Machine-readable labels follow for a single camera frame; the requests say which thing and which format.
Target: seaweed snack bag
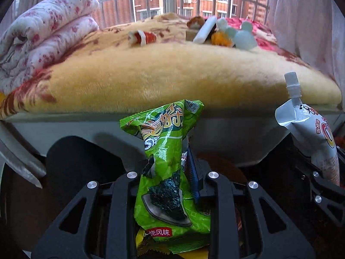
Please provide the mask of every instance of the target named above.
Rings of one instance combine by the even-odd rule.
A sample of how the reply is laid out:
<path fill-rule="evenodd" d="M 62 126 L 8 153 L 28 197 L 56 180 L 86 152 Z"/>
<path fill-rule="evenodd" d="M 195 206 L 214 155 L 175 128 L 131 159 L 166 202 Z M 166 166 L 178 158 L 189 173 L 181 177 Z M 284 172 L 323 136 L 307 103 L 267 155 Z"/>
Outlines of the seaweed snack bag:
<path fill-rule="evenodd" d="M 181 168 L 182 140 L 203 107 L 198 100 L 181 100 L 120 120 L 124 131 L 144 140 L 149 160 L 140 177 L 135 220 L 173 253 L 209 243 L 210 217 L 197 211 Z"/>
<path fill-rule="evenodd" d="M 331 128 L 327 120 L 301 102 L 301 88 L 295 72 L 285 75 L 290 100 L 275 112 L 277 122 L 293 136 L 295 146 L 317 166 L 323 176 L 339 186 L 339 160 Z"/>

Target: green snack bag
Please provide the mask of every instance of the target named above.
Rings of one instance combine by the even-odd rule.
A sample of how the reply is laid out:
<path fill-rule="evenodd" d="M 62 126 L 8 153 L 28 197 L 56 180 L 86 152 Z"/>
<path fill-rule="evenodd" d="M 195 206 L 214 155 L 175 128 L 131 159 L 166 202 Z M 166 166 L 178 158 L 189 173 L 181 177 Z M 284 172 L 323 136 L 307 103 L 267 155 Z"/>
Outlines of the green snack bag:
<path fill-rule="evenodd" d="M 209 243 L 210 216 L 196 209 L 181 169 L 182 140 L 203 107 L 199 100 L 181 100 L 120 120 L 124 131 L 144 140 L 149 159 L 140 178 L 135 220 L 173 253 Z"/>

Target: red and white toy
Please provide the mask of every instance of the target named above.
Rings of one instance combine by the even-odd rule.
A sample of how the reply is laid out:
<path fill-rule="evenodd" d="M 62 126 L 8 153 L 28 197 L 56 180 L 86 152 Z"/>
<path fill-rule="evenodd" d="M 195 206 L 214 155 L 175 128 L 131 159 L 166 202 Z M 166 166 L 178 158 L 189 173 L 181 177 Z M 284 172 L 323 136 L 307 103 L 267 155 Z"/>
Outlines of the red and white toy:
<path fill-rule="evenodd" d="M 157 35 L 153 32 L 146 32 L 142 30 L 137 30 L 128 33 L 129 36 L 129 43 L 131 45 L 140 44 L 141 46 L 145 46 L 149 43 L 155 43 L 157 41 Z"/>

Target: orange toy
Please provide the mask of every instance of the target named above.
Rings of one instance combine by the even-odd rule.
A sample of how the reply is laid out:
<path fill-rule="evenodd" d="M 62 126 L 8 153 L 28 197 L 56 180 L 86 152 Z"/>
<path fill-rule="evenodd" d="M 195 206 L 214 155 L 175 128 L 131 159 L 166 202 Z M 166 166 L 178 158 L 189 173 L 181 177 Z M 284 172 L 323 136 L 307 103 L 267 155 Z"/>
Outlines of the orange toy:
<path fill-rule="evenodd" d="M 224 32 L 215 32 L 211 36 L 211 42 L 216 46 L 232 46 L 232 41 Z"/>
<path fill-rule="evenodd" d="M 187 27 L 189 29 L 200 29 L 205 23 L 204 18 L 201 16 L 195 16 L 187 22 Z"/>

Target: yellow plush blanket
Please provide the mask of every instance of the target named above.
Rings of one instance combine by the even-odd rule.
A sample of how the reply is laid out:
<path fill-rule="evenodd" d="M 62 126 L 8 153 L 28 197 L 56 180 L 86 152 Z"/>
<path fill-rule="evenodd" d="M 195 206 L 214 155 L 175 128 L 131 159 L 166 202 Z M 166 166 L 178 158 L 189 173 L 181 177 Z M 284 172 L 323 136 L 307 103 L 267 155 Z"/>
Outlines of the yellow plush blanket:
<path fill-rule="evenodd" d="M 0 118 L 18 112 L 138 112 L 180 99 L 207 109 L 273 109 L 288 99 L 284 74 L 296 71 L 306 104 L 339 104 L 335 82 L 279 49 L 268 28 L 254 25 L 259 47 L 241 51 L 185 41 L 187 20 L 167 14 L 97 31 L 59 63 L 14 90 Z M 242 20 L 230 19 L 238 27 Z M 128 32 L 153 31 L 157 43 L 130 47 Z"/>

